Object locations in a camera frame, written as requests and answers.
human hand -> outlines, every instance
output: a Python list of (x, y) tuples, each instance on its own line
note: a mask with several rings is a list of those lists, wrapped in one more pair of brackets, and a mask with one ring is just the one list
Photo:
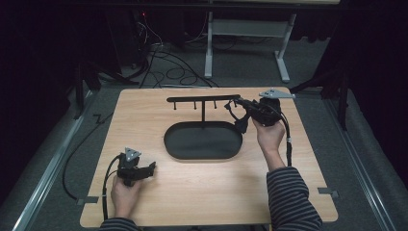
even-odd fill
[(285, 164), (279, 155), (279, 145), (285, 135), (284, 126), (280, 122), (276, 122), (273, 126), (265, 127), (253, 118), (252, 122), (255, 125), (258, 144), (264, 153), (269, 171), (284, 167)]
[(136, 181), (133, 187), (128, 187), (124, 185), (123, 179), (114, 177), (111, 198), (115, 206), (115, 218), (131, 217), (138, 201), (141, 182)]

black tray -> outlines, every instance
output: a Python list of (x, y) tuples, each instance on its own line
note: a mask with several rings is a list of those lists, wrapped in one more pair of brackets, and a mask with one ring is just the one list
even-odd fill
[(225, 121), (180, 122), (165, 133), (168, 154), (181, 160), (229, 159), (241, 145), (241, 132)]

person's arm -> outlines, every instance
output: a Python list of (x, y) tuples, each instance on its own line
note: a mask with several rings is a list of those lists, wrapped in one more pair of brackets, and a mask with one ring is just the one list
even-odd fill
[(321, 218), (309, 201), (309, 190), (294, 167), (285, 167), (279, 145), (285, 128), (264, 127), (253, 119), (258, 144), (268, 164), (268, 206), (273, 230), (320, 230)]
[(138, 230), (136, 224), (131, 220), (131, 216), (138, 201), (140, 187), (141, 180), (136, 181), (133, 187), (128, 187), (124, 185), (122, 179), (115, 176), (111, 191), (112, 202), (115, 206), (115, 215), (113, 218), (104, 220), (99, 230)]

wooden tabletop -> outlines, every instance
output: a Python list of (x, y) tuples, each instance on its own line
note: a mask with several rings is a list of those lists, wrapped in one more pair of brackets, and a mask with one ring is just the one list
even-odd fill
[[(289, 92), (285, 88), (277, 90)], [(166, 152), (164, 135), (177, 122), (200, 121), (201, 110), (192, 103), (177, 103), (177, 110), (168, 97), (240, 94), (245, 99), (259, 100), (259, 92), (268, 88), (231, 89), (153, 89), (124, 90), (118, 99), (115, 114), (89, 189), (89, 196), (99, 196), (97, 204), (86, 204), (81, 216), (84, 227), (98, 227), (103, 221), (103, 179), (111, 160), (125, 147), (140, 151), (139, 167), (152, 162), (157, 166), (153, 177), (143, 181), (140, 199), (133, 214), (139, 226), (214, 225), (270, 223), (266, 174), (267, 163), (256, 140), (256, 130), (249, 121), (243, 134), (240, 152), (231, 159), (217, 161), (181, 161)], [(293, 166), (303, 176), (310, 190), (310, 200), (323, 221), (338, 218), (329, 194), (319, 194), (326, 184), (292, 99), (280, 99), (293, 140)], [(206, 120), (234, 123), (223, 107), (227, 101), (206, 104)], [(243, 108), (234, 108), (237, 117)], [(280, 153), (286, 162), (286, 143)], [(112, 178), (108, 182), (108, 211), (114, 213), (110, 198)]]

striped sleeve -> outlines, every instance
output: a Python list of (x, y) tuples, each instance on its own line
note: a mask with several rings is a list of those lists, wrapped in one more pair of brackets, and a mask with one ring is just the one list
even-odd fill
[(127, 218), (109, 218), (103, 221), (99, 231), (137, 231), (136, 224)]
[(322, 221), (309, 201), (309, 190), (294, 167), (267, 174), (268, 205), (273, 230), (320, 230)]

